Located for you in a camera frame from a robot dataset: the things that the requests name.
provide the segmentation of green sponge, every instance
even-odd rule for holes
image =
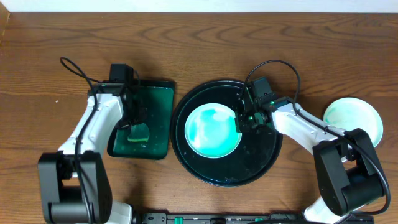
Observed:
[[[131,126],[131,132],[127,137],[129,142],[147,142],[149,140],[149,128],[145,123]]]

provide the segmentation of teal liquid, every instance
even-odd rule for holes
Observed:
[[[185,123],[185,137],[199,155],[220,158],[233,152],[241,140],[234,112],[227,106],[208,103],[195,109]]]

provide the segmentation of black base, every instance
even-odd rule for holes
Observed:
[[[269,220],[275,220],[275,224],[305,223],[301,214],[294,213],[273,213],[270,215],[166,215],[164,213],[146,213],[143,216],[142,224],[261,224],[261,221],[267,222]],[[356,215],[342,224],[374,224],[374,219],[372,216]]]
[[[241,109],[238,93],[242,86],[242,82],[234,80],[202,84],[189,92],[175,109],[171,125],[174,152],[186,170],[209,184],[225,187],[248,184],[264,175],[279,155],[282,135],[268,126],[256,133],[244,133],[237,148],[218,159],[199,156],[188,145],[184,130],[190,113],[207,103],[219,103],[233,111]]]

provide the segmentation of white wall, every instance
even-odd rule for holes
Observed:
[[[398,12],[398,0],[0,0],[10,12]]]

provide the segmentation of green tray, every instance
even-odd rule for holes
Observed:
[[[141,80],[139,96],[147,108],[144,123],[149,128],[147,142],[130,142],[130,129],[114,129],[108,143],[108,154],[113,157],[163,159],[169,145],[170,120],[174,100],[174,83]]]

